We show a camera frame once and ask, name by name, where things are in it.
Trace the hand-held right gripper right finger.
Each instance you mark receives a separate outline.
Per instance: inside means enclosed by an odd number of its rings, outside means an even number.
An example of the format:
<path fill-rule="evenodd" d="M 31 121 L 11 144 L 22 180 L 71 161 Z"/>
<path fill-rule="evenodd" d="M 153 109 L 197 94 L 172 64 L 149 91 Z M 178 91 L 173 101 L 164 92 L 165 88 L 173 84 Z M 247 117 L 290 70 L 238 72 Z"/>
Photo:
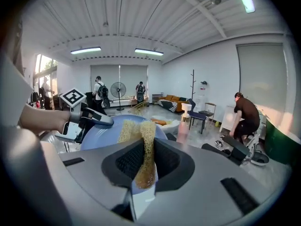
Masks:
<path fill-rule="evenodd" d="M 145 226 L 249 226 L 275 203 L 270 192 L 220 154 L 155 139 L 159 180 Z"/>

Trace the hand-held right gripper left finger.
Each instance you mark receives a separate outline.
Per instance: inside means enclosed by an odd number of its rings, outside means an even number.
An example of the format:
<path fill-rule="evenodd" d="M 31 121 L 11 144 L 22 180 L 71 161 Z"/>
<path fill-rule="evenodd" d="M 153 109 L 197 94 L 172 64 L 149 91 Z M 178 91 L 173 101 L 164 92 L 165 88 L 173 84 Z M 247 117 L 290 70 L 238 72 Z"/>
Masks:
<path fill-rule="evenodd" d="M 43 155 L 57 197 L 51 212 L 59 226 L 142 226 L 132 183 L 143 162 L 142 140 L 58 154 L 48 142 Z"/>

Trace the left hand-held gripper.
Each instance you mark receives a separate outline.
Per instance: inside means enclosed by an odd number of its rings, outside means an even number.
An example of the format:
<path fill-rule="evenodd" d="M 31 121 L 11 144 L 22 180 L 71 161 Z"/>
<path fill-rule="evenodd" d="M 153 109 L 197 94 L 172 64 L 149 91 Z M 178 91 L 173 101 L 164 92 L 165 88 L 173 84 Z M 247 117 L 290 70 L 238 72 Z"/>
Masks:
<path fill-rule="evenodd" d="M 112 126 L 114 120 L 108 115 L 88 108 L 85 103 L 86 95 L 76 88 L 60 96 L 63 104 L 69 107 L 69 118 L 63 126 L 62 132 L 56 132 L 55 136 L 64 142 L 82 143 L 89 123 Z"/>

